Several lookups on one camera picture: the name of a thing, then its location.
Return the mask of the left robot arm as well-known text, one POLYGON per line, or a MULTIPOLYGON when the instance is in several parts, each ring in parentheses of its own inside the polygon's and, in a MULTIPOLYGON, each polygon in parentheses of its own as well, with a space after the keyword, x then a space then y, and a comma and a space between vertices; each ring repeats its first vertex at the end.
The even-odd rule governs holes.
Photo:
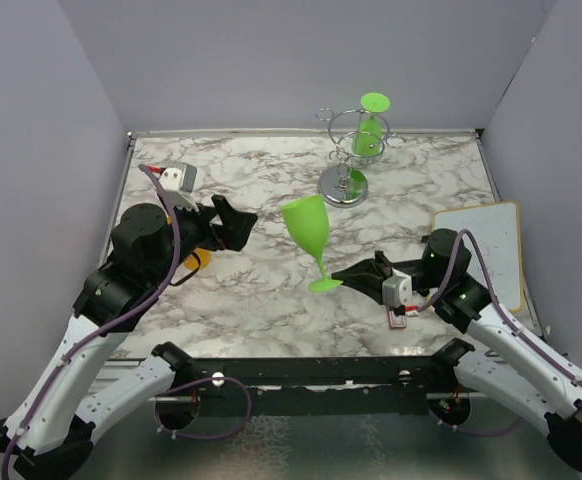
POLYGON ((194 211, 140 203, 111 232, 113 250, 84 282, 52 360, 27 398, 0 419, 2 476, 69 479, 98 440, 145 401, 177 395, 201 382, 193 359, 171 342, 154 348, 133 371, 87 394, 111 353, 135 329, 182 261, 196 249, 241 251, 257 222, 215 195, 194 211))

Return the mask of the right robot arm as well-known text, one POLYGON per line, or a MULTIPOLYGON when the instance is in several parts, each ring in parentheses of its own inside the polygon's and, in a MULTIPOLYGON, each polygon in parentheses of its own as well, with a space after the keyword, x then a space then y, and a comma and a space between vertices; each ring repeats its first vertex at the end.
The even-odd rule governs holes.
POLYGON ((582 473, 582 368, 564 357, 518 321, 497 298, 490 279, 468 272, 481 259, 466 230, 436 229, 420 259, 391 262, 383 252, 334 273, 346 287, 404 314, 415 293, 445 323, 494 351, 497 364, 458 339, 436 353, 432 383, 452 391, 458 385, 481 392, 533 425, 553 452, 582 473))

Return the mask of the orange wine glass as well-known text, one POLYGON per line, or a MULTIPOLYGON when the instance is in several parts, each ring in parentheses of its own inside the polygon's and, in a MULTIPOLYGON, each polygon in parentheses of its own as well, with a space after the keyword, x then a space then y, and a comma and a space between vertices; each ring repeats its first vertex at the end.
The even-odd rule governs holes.
POLYGON ((184 260, 183 266, 190 271, 205 269, 210 264, 211 259, 210 251, 198 248, 184 260))

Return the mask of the green wine glass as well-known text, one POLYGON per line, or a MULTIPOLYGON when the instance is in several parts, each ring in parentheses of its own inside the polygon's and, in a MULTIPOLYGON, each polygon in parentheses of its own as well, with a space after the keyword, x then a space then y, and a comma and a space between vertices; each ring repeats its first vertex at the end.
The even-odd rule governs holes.
POLYGON ((303 197, 282 206, 281 213, 294 242, 318 265, 320 278, 309 284, 313 293, 327 292, 342 284, 333 279, 324 264, 324 250, 330 234, 329 218, 322 195, 303 197))
POLYGON ((390 99, 378 92, 369 92, 361 97, 361 106, 365 110, 361 114, 358 133, 352 146, 353 152, 360 157, 375 157, 380 154, 384 131, 378 114, 390 108, 390 99))

